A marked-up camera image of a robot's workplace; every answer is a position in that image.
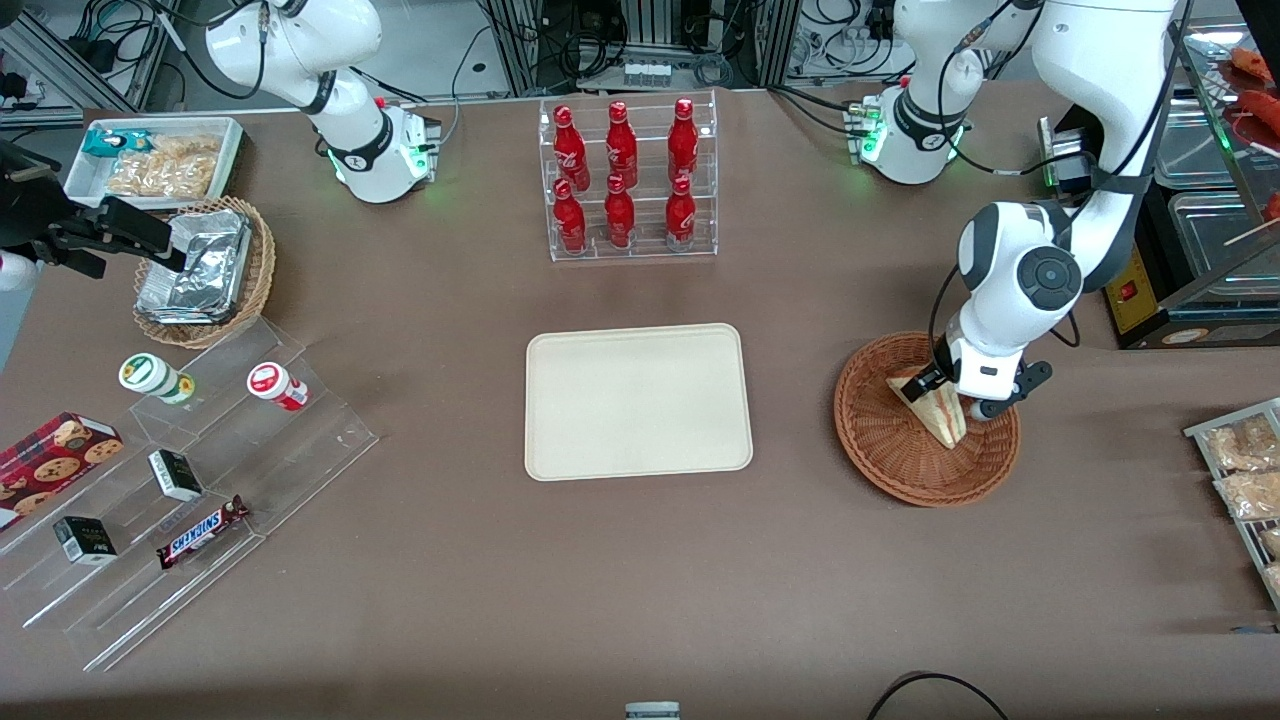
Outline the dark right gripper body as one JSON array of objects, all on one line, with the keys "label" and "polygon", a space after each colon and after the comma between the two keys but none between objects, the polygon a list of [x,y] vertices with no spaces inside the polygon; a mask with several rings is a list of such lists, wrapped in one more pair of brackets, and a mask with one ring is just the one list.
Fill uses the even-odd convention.
[{"label": "dark right gripper body", "polygon": [[1,141],[1,247],[3,251],[49,265],[67,264],[51,227],[70,215],[61,190],[61,163]]}]

